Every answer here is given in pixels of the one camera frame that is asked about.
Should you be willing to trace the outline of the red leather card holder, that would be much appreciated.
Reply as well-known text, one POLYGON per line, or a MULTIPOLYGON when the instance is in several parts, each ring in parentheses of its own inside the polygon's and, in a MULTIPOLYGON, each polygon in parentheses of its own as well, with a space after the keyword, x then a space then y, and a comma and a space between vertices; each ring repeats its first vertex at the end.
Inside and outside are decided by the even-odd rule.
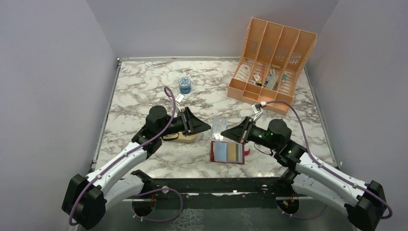
POLYGON ((250 154, 251 149, 237 142, 211 141, 210 161, 216 163, 244 164, 245 157, 250 154))

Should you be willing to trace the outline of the beige oval tray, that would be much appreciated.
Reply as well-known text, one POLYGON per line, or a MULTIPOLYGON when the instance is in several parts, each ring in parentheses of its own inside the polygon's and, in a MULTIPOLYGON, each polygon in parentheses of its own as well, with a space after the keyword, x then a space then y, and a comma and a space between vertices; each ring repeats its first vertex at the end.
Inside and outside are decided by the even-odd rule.
POLYGON ((183 143, 192 143, 195 142, 197 139, 197 135, 183 135, 182 132, 179 132, 177 134, 170 134, 164 137, 164 140, 166 141, 175 141, 175 142, 183 142, 183 143))

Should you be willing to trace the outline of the gold credit card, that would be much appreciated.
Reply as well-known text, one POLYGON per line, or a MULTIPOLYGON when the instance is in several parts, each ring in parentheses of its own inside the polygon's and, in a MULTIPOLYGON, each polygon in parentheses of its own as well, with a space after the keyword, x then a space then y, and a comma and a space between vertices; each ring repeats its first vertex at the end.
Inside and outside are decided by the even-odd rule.
POLYGON ((227 143, 227 162, 242 163, 243 162, 243 145, 241 143, 227 143))

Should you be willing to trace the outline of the silver white credit card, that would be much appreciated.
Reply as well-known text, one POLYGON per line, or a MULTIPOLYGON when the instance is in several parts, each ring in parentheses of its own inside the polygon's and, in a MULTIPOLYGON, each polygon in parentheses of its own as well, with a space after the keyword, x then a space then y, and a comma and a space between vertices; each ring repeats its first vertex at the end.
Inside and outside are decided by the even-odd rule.
POLYGON ((210 139, 215 141, 223 141, 224 137, 221 135, 226 129, 227 120, 226 118, 215 116, 213 119, 213 124, 211 126, 211 136, 210 139))

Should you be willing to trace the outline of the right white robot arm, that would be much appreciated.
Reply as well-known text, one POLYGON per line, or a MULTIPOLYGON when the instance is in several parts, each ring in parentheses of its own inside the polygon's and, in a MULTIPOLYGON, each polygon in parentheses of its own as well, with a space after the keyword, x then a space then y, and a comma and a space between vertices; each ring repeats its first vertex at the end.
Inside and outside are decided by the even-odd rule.
POLYGON ((267 129, 262 129, 250 117, 221 132, 230 140, 252 141, 275 151, 274 158, 288 168, 290 175, 277 184, 282 195, 295 192, 310 196, 338 209, 356 228, 375 230, 386 210, 383 186, 374 180, 366 183, 325 164, 304 146, 291 140, 291 134, 282 119, 273 119, 267 129))

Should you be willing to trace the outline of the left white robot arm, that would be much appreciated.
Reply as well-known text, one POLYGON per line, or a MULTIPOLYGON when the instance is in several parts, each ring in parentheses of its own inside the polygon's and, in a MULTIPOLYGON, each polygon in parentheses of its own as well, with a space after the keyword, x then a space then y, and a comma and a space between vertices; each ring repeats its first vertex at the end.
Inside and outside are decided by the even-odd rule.
POLYGON ((71 226, 81 225, 89 230, 103 218, 108 197, 115 184, 136 165, 147 160, 162 145, 162 137, 181 132, 194 135, 210 130, 210 125, 193 115, 188 107, 178 114, 168 115, 163 106, 153 106, 145 125, 115 158, 86 176, 76 174, 69 183, 62 203, 62 211, 69 215, 71 226))

